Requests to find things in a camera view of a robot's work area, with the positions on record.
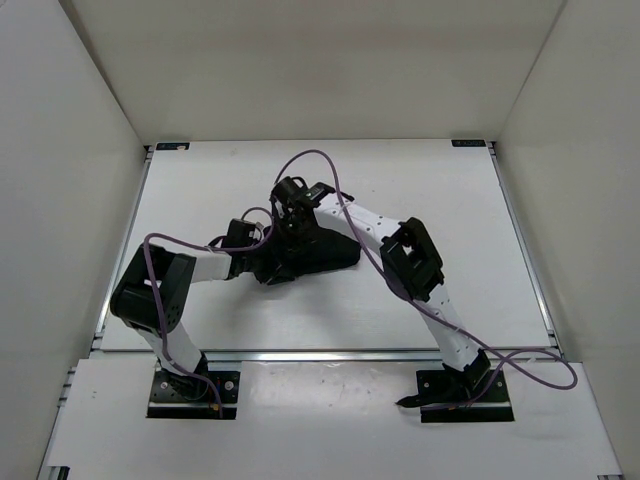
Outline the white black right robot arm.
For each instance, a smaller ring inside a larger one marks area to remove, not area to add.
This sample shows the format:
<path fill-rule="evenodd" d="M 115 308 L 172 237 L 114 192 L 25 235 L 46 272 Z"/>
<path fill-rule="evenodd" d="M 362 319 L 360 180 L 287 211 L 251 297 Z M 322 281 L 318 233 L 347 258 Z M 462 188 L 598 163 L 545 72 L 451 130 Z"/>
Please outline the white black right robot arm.
<path fill-rule="evenodd" d="M 489 360 L 483 348 L 463 333 L 464 323 L 445 285 L 442 258 L 420 220 L 384 217 L 324 184 L 300 193 L 276 187 L 271 202 L 280 224 L 290 232 L 319 226 L 359 242 L 363 252 L 374 252 L 390 290 L 419 309 L 436 340 L 452 395 L 467 401 L 483 390 Z"/>

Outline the black pleated skirt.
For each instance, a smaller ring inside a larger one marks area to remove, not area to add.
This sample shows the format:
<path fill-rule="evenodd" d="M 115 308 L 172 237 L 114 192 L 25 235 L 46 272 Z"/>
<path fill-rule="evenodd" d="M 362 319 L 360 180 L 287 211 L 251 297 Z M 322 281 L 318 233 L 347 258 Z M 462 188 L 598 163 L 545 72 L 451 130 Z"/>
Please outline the black pleated skirt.
<path fill-rule="evenodd" d="M 295 272 L 295 280 L 306 275 L 350 268 L 359 262 L 361 256 L 361 246 L 357 241 L 320 227 L 317 228 L 317 240 L 303 250 L 285 250 L 275 232 L 270 240 L 279 262 Z"/>

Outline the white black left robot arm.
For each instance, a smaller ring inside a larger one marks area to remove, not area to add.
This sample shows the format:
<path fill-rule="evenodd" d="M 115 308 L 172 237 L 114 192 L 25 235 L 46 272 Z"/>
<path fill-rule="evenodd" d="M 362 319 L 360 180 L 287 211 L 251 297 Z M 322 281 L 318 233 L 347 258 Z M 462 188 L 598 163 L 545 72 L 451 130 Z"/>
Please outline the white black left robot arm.
<path fill-rule="evenodd" d="M 256 270 L 277 238 L 275 224 L 261 227 L 242 219 L 232 220 L 224 236 L 206 245 L 149 233 L 126 267 L 110 311 L 146 340 L 185 397 L 197 398 L 209 385 L 204 354 L 181 323 L 191 286 Z"/>

